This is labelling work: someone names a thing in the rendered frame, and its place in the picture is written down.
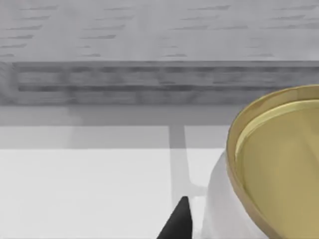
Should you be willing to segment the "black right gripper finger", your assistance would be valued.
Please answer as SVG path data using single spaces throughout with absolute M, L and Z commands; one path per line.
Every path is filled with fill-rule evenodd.
M 183 196 L 156 239 L 192 239 L 192 231 L 189 199 Z

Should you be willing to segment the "white can with gold lid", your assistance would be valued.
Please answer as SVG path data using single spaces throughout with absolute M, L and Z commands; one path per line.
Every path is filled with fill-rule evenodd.
M 319 239 L 319 85 L 267 94 L 236 116 L 201 239 Z

